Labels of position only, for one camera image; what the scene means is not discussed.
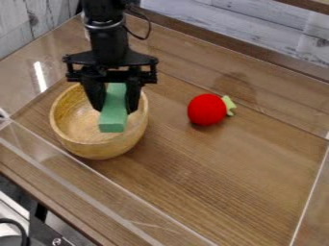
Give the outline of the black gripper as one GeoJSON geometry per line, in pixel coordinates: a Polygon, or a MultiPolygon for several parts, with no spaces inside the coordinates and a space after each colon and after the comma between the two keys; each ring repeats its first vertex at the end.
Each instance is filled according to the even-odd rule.
{"type": "Polygon", "coordinates": [[[106,102],[104,83],[122,83],[124,80],[127,80],[127,113],[138,110],[142,93],[140,82],[143,85],[157,83],[157,57],[128,49],[115,62],[98,61],[91,51],[66,55],[62,60],[67,64],[67,81],[82,83],[88,102],[96,111],[103,109],[106,102]]]}

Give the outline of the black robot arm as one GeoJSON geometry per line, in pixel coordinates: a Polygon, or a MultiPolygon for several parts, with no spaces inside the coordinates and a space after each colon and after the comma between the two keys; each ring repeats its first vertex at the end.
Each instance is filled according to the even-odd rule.
{"type": "Polygon", "coordinates": [[[98,111],[106,104],[106,83],[124,83],[124,107],[132,113],[139,107],[142,87],[157,83],[158,58],[134,51],[128,36],[140,37],[126,26],[128,0],[82,0],[82,23],[88,33],[88,51],[63,56],[67,81],[82,84],[88,102],[98,111]]]}

